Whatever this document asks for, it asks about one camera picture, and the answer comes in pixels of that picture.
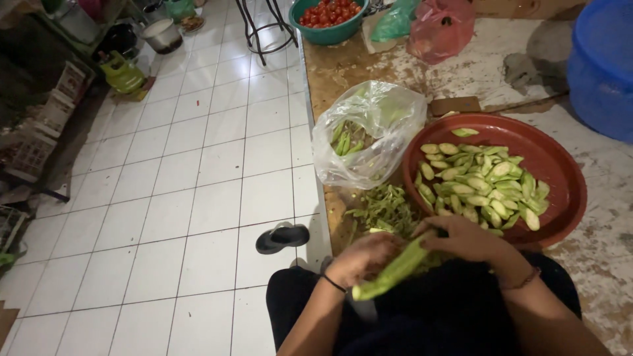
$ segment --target clear plastic bag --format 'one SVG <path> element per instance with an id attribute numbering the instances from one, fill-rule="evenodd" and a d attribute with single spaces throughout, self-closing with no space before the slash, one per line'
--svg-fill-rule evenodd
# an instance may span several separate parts
<path id="1" fill-rule="evenodd" d="M 387 42 L 390 39 L 406 36 L 411 30 L 413 12 L 420 0 L 396 0 L 391 9 L 378 21 L 372 32 L 372 41 Z"/>
<path id="2" fill-rule="evenodd" d="M 475 8 L 468 0 L 426 0 L 415 10 L 406 51 L 429 65 L 461 52 L 475 29 Z"/>
<path id="3" fill-rule="evenodd" d="M 423 95 L 369 80 L 346 91 L 319 116 L 312 130 L 316 175 L 327 186 L 371 189 L 397 169 L 406 147 L 426 122 Z M 338 156 L 330 145 L 345 120 L 361 125 L 375 141 L 361 151 Z"/>

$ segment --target blue plastic container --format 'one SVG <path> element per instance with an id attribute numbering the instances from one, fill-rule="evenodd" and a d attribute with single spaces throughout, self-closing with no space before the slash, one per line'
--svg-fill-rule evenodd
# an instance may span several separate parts
<path id="1" fill-rule="evenodd" d="M 572 35 L 567 81 L 580 119 L 633 143 L 633 0 L 594 0 Z"/>

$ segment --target bowl of tomatoes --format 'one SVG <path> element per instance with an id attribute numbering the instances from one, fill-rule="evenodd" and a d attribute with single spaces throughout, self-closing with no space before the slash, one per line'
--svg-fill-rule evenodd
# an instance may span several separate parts
<path id="1" fill-rule="evenodd" d="M 295 0 L 289 19 L 309 42 L 328 46 L 352 37 L 369 0 Z"/>

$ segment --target hand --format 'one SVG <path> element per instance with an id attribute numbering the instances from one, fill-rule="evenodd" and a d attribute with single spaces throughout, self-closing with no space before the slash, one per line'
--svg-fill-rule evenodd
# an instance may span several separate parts
<path id="1" fill-rule="evenodd" d="M 362 237 L 341 253 L 325 274 L 339 286 L 349 288 L 377 274 L 400 254 L 406 241 L 388 232 Z"/>
<path id="2" fill-rule="evenodd" d="M 473 262 L 490 262 L 499 251 L 512 246 L 499 236 L 487 232 L 474 222 L 459 216 L 428 217 L 413 233 L 418 236 L 433 227 L 441 227 L 448 232 L 448 238 L 431 235 L 420 242 L 420 247 L 428 251 L 445 251 Z"/>

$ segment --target green gas cylinder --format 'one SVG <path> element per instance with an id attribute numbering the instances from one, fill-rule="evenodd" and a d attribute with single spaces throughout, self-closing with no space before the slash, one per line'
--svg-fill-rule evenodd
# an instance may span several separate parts
<path id="1" fill-rule="evenodd" d="M 106 82 L 122 94 L 130 94 L 145 84 L 143 72 L 129 60 L 117 52 L 112 51 L 108 56 L 101 56 L 99 64 L 106 74 Z"/>

